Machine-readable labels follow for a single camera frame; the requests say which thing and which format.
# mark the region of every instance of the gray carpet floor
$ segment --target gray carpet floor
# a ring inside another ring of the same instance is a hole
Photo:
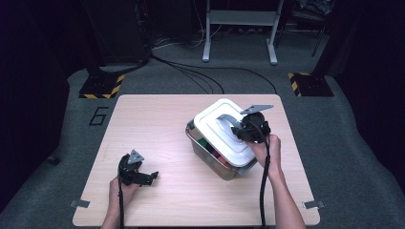
[[[276,87],[316,200],[321,221],[313,228],[405,228],[405,197],[394,177],[375,158],[356,130],[351,106],[332,77],[326,77],[334,97],[296,97],[288,73],[311,72],[326,39],[315,57],[311,36],[287,32],[276,50],[279,64],[269,64],[266,35],[233,35],[214,41],[209,63],[203,63],[203,44],[195,48],[172,45],[153,54],[174,62],[205,67],[239,67],[263,75]],[[114,71],[125,66],[106,67]],[[218,81],[225,94],[274,94],[264,79],[239,70],[201,70]],[[78,98],[86,71],[69,77],[71,86],[62,137],[53,152],[57,166],[44,162],[15,195],[0,216],[0,228],[75,228],[74,199],[80,199],[98,147],[117,98],[122,94],[205,94],[220,88],[170,68],[156,60],[127,73],[117,97]],[[106,115],[102,125],[89,126],[98,107]]]

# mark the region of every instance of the black speaker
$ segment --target black speaker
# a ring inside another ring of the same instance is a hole
[[[150,55],[142,6],[136,0],[83,0],[106,65],[138,63]]]

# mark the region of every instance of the yellow black hazard tape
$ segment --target yellow black hazard tape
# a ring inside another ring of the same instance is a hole
[[[79,98],[114,98],[119,91],[119,87],[121,86],[124,77],[124,75],[121,75],[117,78],[117,80],[111,82],[110,84],[112,85],[112,87],[110,89],[101,91],[90,89],[86,90],[87,92],[80,92]]]
[[[294,91],[296,96],[302,96],[300,92],[300,88],[298,87],[298,83],[295,79],[296,75],[307,75],[310,76],[310,73],[288,73],[289,82],[291,83],[292,90]]]

